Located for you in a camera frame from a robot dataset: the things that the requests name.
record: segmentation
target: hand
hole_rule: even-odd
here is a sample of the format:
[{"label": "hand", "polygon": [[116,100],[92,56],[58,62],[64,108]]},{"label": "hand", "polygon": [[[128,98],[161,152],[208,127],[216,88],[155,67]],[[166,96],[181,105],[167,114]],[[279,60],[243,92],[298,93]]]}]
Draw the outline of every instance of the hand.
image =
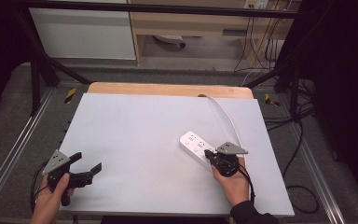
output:
[{"label": "hand", "polygon": [[[240,165],[245,167],[244,158],[238,158]],[[231,177],[220,175],[216,167],[212,166],[213,177],[219,182],[225,191],[226,198],[231,206],[238,203],[249,201],[249,183],[240,172],[237,172]]]},{"label": "hand", "polygon": [[40,188],[42,189],[37,195],[36,206],[34,208],[34,214],[31,219],[31,224],[50,224],[55,223],[58,209],[61,204],[61,196],[65,192],[68,196],[72,196],[73,189],[66,190],[69,183],[69,175],[64,174],[57,184],[54,192],[51,192],[49,188],[44,188],[48,185],[48,176],[45,175],[42,180]]}]

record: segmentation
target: white board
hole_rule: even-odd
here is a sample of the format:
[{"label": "white board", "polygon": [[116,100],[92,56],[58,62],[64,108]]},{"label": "white board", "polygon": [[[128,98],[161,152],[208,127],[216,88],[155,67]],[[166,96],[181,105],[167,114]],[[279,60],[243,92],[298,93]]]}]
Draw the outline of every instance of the white board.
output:
[{"label": "white board", "polygon": [[[257,100],[216,99],[239,132],[260,213],[293,216]],[[214,147],[238,144],[218,105],[208,98],[83,95],[60,149],[83,159],[71,172],[101,162],[93,184],[77,189],[63,211],[86,214],[222,216],[230,206],[212,173],[179,147],[192,131]]]}]

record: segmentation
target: forearm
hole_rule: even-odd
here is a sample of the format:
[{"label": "forearm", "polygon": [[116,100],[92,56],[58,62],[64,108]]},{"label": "forearm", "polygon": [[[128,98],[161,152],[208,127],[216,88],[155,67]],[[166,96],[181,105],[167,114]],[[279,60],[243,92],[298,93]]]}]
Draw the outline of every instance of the forearm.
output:
[{"label": "forearm", "polygon": [[238,224],[279,224],[278,219],[271,214],[259,214],[250,201],[238,203],[230,213]]}]

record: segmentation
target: black pole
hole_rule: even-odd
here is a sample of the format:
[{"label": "black pole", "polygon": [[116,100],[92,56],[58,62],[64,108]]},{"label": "black pole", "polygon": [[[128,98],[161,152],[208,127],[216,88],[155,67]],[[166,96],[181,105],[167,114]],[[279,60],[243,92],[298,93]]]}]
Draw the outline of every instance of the black pole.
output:
[{"label": "black pole", "polygon": [[69,2],[69,1],[40,1],[18,0],[16,4],[22,7],[54,8],[71,10],[92,11],[125,11],[125,12],[151,12],[151,13],[174,13],[237,17],[261,17],[280,19],[312,19],[316,14],[309,12],[297,12],[290,10],[263,10],[227,7],[189,7],[189,6],[166,6],[144,4],[120,4],[120,3],[94,3],[94,2]]},{"label": "black pole", "polygon": [[60,83],[60,80],[58,79],[55,71],[52,69],[52,67],[47,64],[43,50],[43,47],[41,47],[41,44],[39,43],[37,37],[35,36],[32,28],[30,27],[28,21],[25,19],[23,8],[13,8],[12,10],[17,22],[19,23],[20,27],[22,28],[22,31],[27,36],[30,46],[33,49],[33,55],[36,58],[37,66],[38,66],[38,72],[42,75],[42,78],[46,81],[46,84],[48,86],[57,86],[58,83]]},{"label": "black pole", "polygon": [[69,77],[72,77],[72,78],[76,79],[77,81],[81,82],[82,84],[89,85],[89,84],[93,83],[93,81],[90,81],[90,80],[86,79],[85,77],[82,77],[81,75],[79,75],[78,73],[76,73],[76,72],[72,71],[71,69],[67,68],[63,64],[55,61],[54,59],[49,57],[47,54],[45,55],[45,57],[50,62],[51,65],[53,65],[55,68],[61,70],[62,72],[64,72]]}]

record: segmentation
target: power strip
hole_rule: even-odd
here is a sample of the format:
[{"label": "power strip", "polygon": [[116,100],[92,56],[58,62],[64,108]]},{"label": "power strip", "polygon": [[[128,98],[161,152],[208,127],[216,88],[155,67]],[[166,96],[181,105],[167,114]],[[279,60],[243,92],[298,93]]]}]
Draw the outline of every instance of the power strip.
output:
[{"label": "power strip", "polygon": [[205,142],[201,137],[193,132],[187,132],[179,139],[180,147],[199,162],[203,167],[212,171],[211,163],[205,157],[204,150],[209,149],[213,153],[216,152],[214,147]]}]

